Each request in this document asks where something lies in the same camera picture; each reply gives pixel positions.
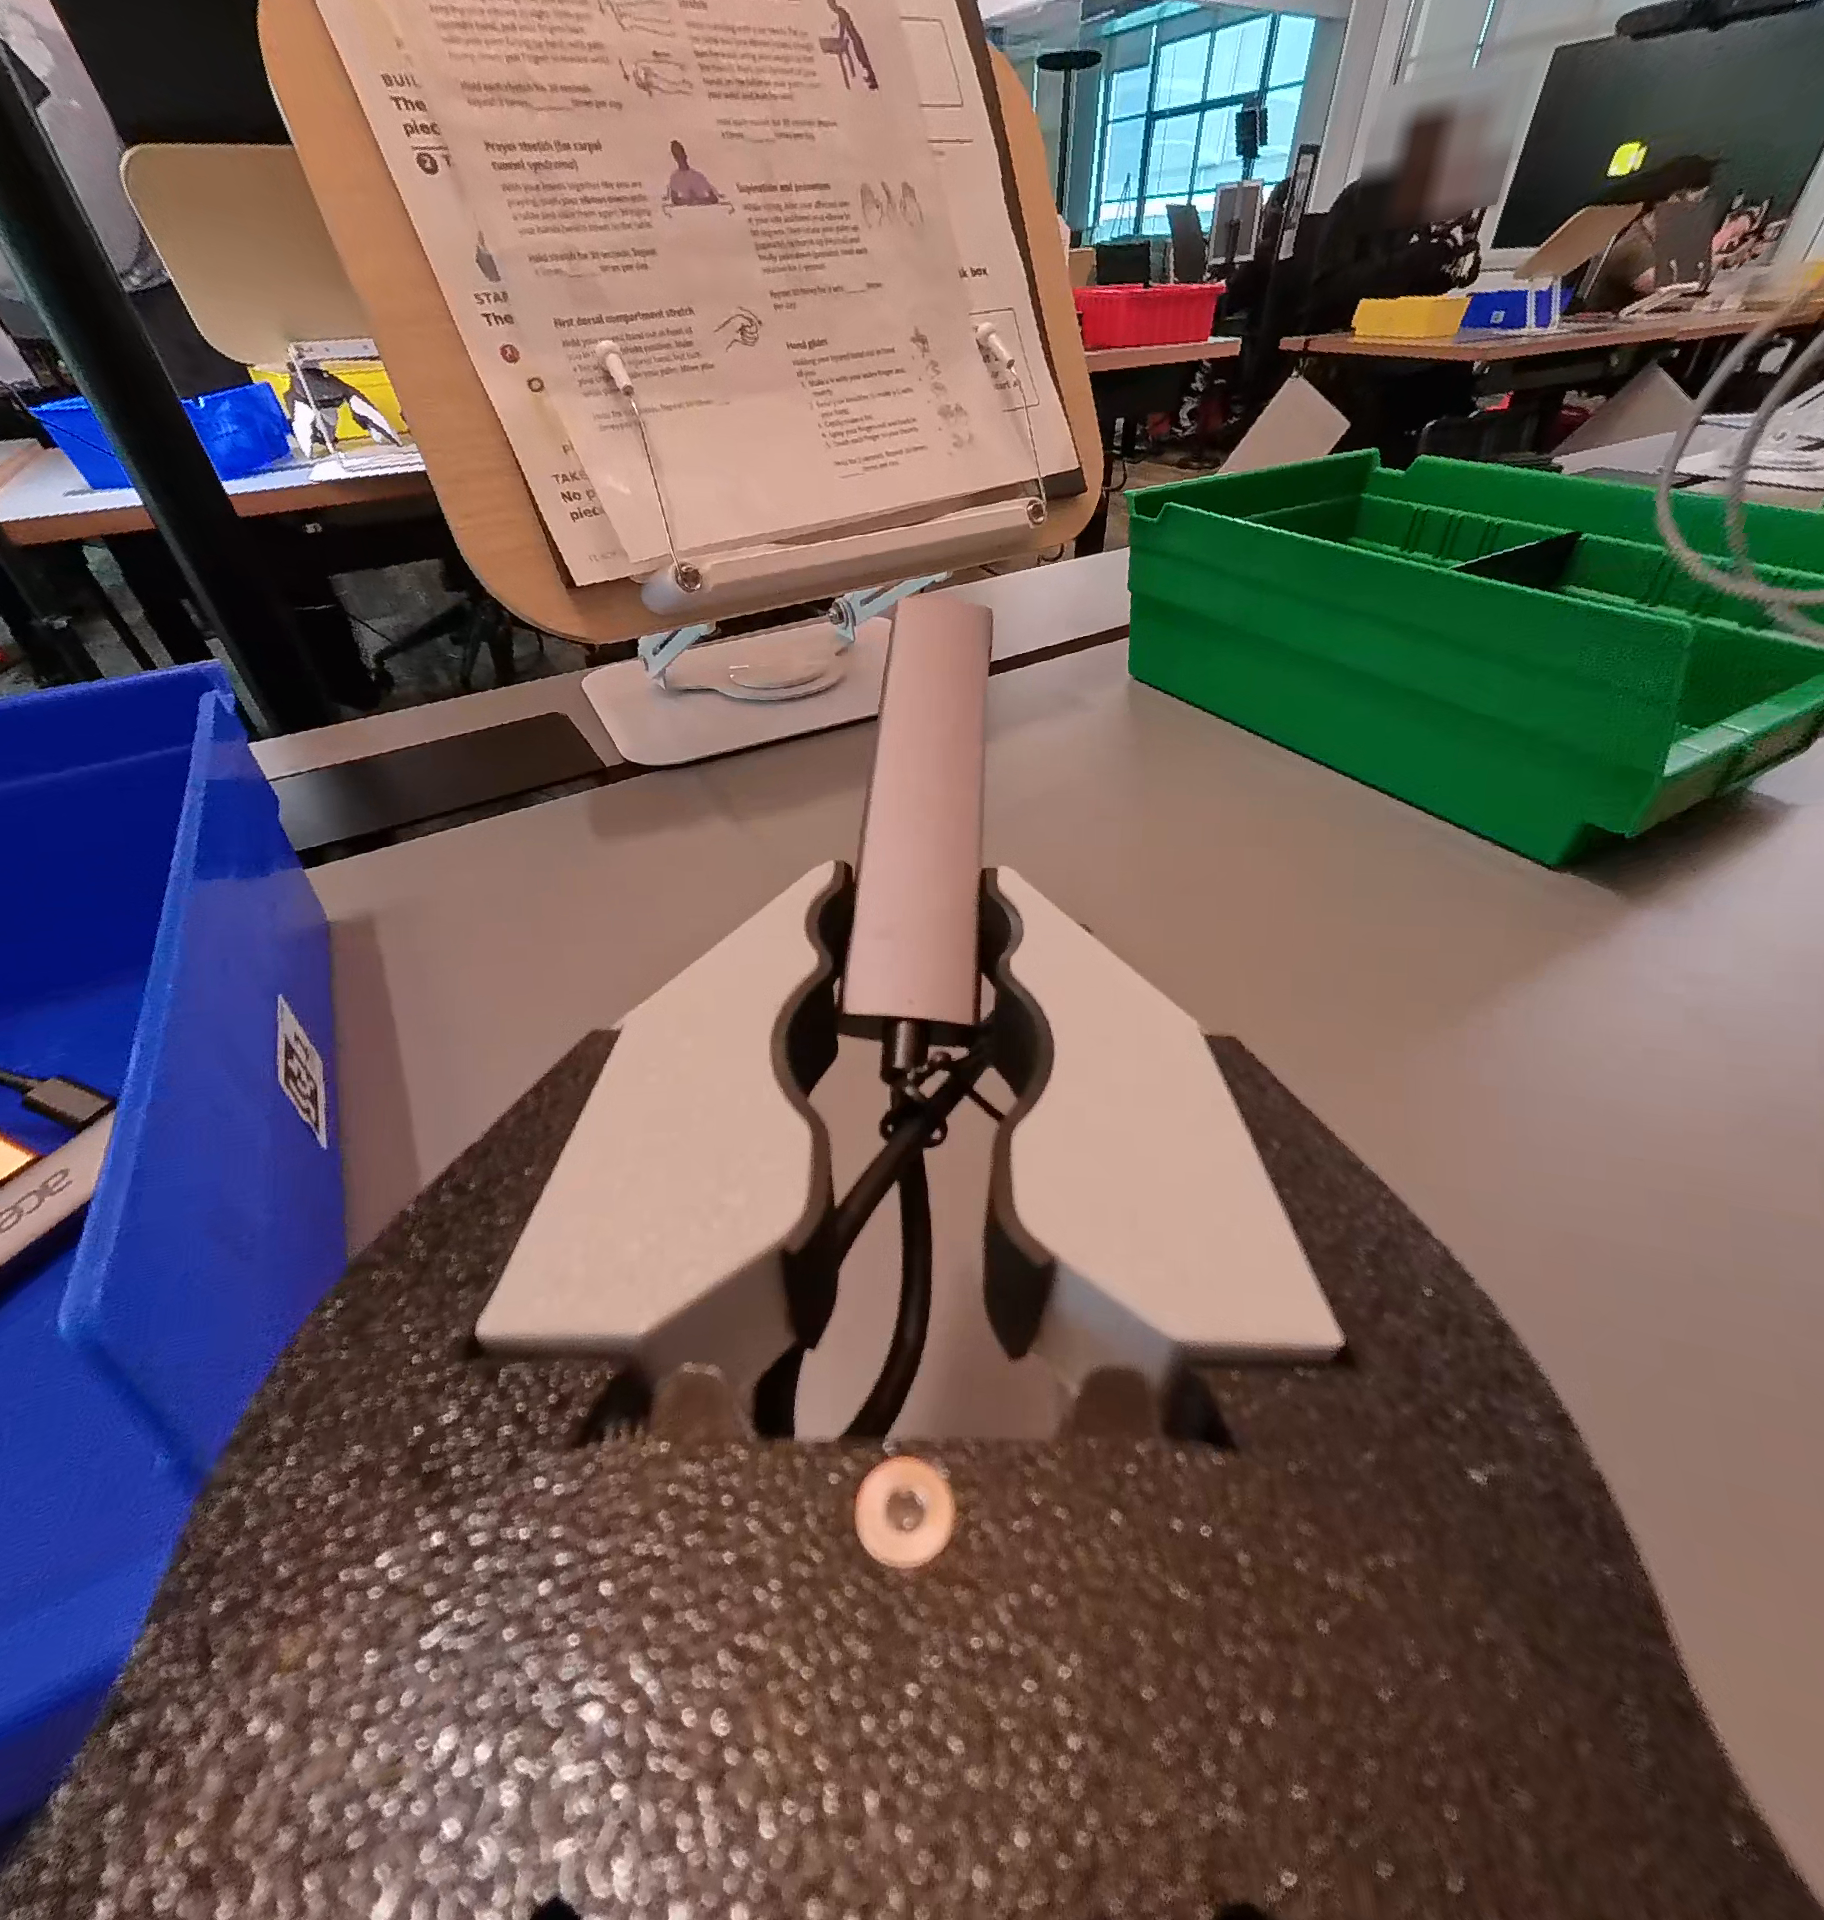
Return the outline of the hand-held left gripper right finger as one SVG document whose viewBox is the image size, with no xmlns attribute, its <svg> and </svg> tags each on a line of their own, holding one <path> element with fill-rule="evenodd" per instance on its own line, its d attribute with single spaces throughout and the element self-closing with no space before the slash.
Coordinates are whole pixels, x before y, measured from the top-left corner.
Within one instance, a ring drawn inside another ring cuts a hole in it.
<svg viewBox="0 0 1824 1920">
<path fill-rule="evenodd" d="M 981 878 L 992 1071 L 983 1302 L 1064 1429 L 1211 1432 L 1205 1373 L 1346 1334 L 1205 1029 L 1012 867 Z"/>
</svg>

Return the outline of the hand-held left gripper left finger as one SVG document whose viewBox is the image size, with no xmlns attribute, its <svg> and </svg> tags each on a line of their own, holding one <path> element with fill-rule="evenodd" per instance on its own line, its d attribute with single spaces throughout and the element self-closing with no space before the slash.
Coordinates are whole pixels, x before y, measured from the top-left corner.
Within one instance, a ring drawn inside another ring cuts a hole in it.
<svg viewBox="0 0 1824 1920">
<path fill-rule="evenodd" d="M 488 1356 L 587 1356 L 747 1397 L 818 1346 L 837 1270 L 811 1104 L 837 1054 L 837 866 L 635 1006 L 473 1323 Z"/>
</svg>

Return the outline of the large blue plastic bin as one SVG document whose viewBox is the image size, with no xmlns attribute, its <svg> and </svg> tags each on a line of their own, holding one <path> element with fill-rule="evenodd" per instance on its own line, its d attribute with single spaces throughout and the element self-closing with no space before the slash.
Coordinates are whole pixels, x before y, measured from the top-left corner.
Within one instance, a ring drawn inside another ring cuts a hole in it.
<svg viewBox="0 0 1824 1920">
<path fill-rule="evenodd" d="M 84 1219 L 0 1280 L 3 1833 L 344 1265 L 327 923 L 219 669 L 0 703 L 0 1071 L 113 1115 Z M 33 1160 L 79 1131 L 0 1086 Z"/>
</svg>

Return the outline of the grey USB hub with cable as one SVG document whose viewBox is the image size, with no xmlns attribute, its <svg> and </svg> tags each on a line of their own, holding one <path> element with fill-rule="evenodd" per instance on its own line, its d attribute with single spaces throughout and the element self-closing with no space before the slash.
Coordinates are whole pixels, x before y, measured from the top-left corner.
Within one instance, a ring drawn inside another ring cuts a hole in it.
<svg viewBox="0 0 1824 1920">
<path fill-rule="evenodd" d="M 882 1437 L 926 1354 L 935 1293 L 926 1163 L 992 1054 L 979 1013 L 989 651 L 989 610 L 943 597 L 899 604 L 856 858 L 809 880 L 803 902 L 772 904 L 754 1060 L 773 1105 L 754 1141 L 784 1158 L 758 1180 L 776 1208 L 761 1268 L 778 1316 L 747 1404 L 761 1437 L 796 1436 L 803 1356 L 820 1344 L 841 1268 L 887 1198 L 898 1202 L 895 1319 L 845 1434 Z M 809 1102 L 839 1032 L 877 1044 L 885 1088 L 879 1145 L 845 1191 Z"/>
</svg>

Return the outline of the green plastic bin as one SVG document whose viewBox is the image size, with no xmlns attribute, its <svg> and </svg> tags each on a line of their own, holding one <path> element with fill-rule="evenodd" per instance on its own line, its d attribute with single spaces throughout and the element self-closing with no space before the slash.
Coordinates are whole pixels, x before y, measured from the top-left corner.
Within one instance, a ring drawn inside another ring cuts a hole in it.
<svg viewBox="0 0 1824 1920">
<path fill-rule="evenodd" d="M 1651 486 L 1355 451 L 1128 501 L 1136 681 L 1541 866 L 1824 737 L 1824 640 L 1683 571 Z"/>
</svg>

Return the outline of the grey desk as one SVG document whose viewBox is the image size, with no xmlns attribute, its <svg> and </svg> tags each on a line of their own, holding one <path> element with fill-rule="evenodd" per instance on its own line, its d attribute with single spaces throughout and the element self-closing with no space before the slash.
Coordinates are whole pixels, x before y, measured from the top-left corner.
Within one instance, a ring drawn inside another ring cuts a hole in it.
<svg viewBox="0 0 1824 1920">
<path fill-rule="evenodd" d="M 1364 1160 L 1532 1347 L 1824 1902 L 1824 740 L 1551 872 L 1130 679 L 1125 558 L 966 588 L 988 850 Z M 584 1030 L 852 849 L 871 736 L 616 766 L 577 677 L 270 741 L 369 1241 Z"/>
</svg>

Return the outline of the silver USB hub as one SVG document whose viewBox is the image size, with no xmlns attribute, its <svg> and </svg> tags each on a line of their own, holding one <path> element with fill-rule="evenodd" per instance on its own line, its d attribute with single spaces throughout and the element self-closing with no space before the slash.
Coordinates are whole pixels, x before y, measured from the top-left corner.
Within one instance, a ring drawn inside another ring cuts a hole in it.
<svg viewBox="0 0 1824 1920">
<path fill-rule="evenodd" d="M 106 1113 L 0 1186 L 0 1280 L 84 1219 L 113 1134 Z"/>
</svg>

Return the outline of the wooden document stand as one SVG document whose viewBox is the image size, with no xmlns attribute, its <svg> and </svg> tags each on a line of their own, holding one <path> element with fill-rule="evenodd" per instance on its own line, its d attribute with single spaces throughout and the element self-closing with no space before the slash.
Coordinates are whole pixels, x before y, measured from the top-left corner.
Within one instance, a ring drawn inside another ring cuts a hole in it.
<svg viewBox="0 0 1824 1920">
<path fill-rule="evenodd" d="M 295 348 L 373 348 L 373 328 L 281 143 L 131 145 L 119 183 L 199 337 L 272 368 Z"/>
<path fill-rule="evenodd" d="M 1072 548 L 1102 521 L 1102 446 L 1079 342 L 1058 212 L 1035 110 L 1007 59 L 989 49 L 972 4 L 961 28 L 979 55 L 989 130 L 1001 141 L 1007 199 L 1032 276 L 1041 344 L 1032 364 L 1058 386 L 1075 446 L 1075 485 L 1048 492 L 1043 521 L 1001 545 L 957 553 L 966 565 Z M 448 310 L 404 199 L 357 103 L 321 4 L 262 4 L 259 49 L 273 101 L 323 228 L 367 308 L 381 359 L 413 421 L 435 499 L 479 586 L 522 624 L 582 646 L 644 633 L 637 586 L 571 586 L 522 481 L 465 337 Z M 568 700 L 601 725 L 622 766 L 696 766 L 877 715 L 882 621 L 862 625 L 837 683 L 776 706 L 714 689 L 648 689 L 637 661 L 596 666 Z"/>
</svg>

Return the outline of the red plastic bin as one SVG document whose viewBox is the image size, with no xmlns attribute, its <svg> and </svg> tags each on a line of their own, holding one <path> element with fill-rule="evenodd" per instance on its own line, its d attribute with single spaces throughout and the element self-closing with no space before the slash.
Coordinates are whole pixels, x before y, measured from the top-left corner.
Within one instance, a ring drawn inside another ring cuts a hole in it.
<svg viewBox="0 0 1824 1920">
<path fill-rule="evenodd" d="M 1089 353 L 1197 344 L 1213 339 L 1224 286 L 1079 286 L 1075 319 Z"/>
</svg>

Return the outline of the black metal pole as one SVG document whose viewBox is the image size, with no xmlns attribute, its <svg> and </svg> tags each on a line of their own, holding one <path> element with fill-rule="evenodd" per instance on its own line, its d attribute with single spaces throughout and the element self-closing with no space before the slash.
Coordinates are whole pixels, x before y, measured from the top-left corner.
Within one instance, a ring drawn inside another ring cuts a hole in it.
<svg viewBox="0 0 1824 1920">
<path fill-rule="evenodd" d="M 0 247 L 270 732 L 329 703 L 0 43 Z"/>
</svg>

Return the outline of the white printed instruction sheet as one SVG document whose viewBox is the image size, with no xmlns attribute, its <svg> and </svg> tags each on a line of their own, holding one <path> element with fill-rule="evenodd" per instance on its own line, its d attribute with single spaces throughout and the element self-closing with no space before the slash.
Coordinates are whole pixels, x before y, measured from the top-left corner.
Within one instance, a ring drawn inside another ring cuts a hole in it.
<svg viewBox="0 0 1824 1920">
<path fill-rule="evenodd" d="M 530 340 L 513 297 L 459 187 L 429 93 L 399 36 L 399 4 L 321 6 L 569 583 L 637 578 L 526 359 Z M 1012 219 L 1001 141 L 989 130 L 979 55 L 961 28 L 959 4 L 895 6 L 920 78 L 926 139 L 945 190 L 975 339 L 1005 410 L 1022 428 L 1032 468 L 1022 488 L 1038 481 L 1056 485 L 1075 475 L 1075 446 L 1056 381 L 1030 359 L 1041 344 L 1035 290 Z"/>
</svg>

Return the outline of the open cardboard box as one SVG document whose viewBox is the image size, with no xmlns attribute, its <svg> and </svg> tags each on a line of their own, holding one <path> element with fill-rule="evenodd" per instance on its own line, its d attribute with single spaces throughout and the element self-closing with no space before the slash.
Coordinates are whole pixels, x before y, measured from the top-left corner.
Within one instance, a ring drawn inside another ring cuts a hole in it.
<svg viewBox="0 0 1824 1920">
<path fill-rule="evenodd" d="M 1515 268 L 1530 287 L 1528 324 L 1543 305 L 1554 319 L 1615 316 L 1659 290 L 1651 206 L 1594 204 L 1571 215 Z"/>
</svg>

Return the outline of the black floor lamp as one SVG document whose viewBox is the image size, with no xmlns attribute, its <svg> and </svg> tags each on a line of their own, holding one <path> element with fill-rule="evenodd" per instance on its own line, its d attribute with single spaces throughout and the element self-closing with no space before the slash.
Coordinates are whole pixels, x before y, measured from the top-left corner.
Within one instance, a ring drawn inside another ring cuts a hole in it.
<svg viewBox="0 0 1824 1920">
<path fill-rule="evenodd" d="M 1103 104 L 1105 68 L 1100 47 L 1064 46 L 1035 55 L 1032 108 L 1043 130 L 1054 204 L 1072 247 L 1091 241 Z"/>
</svg>

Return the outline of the black hanging monitor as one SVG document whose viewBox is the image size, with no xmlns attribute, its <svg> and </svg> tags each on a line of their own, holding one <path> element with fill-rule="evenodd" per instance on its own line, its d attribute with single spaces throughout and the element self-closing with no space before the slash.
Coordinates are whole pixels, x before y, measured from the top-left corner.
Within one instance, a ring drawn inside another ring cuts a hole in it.
<svg viewBox="0 0 1824 1920">
<path fill-rule="evenodd" d="M 54 4 L 127 143 L 285 145 L 256 8 L 256 2 Z"/>
</svg>

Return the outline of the large black wall screen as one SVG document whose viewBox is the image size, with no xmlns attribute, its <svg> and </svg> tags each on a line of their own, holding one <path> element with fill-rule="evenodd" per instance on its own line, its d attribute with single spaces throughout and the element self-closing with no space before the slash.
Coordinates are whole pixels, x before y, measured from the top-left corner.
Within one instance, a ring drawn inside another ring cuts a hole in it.
<svg viewBox="0 0 1824 1920">
<path fill-rule="evenodd" d="M 1715 204 L 1790 212 L 1824 153 L 1824 4 L 1720 31 L 1563 46 L 1500 204 L 1494 247 L 1532 251 L 1569 217 L 1657 201 L 1690 162 Z"/>
</svg>

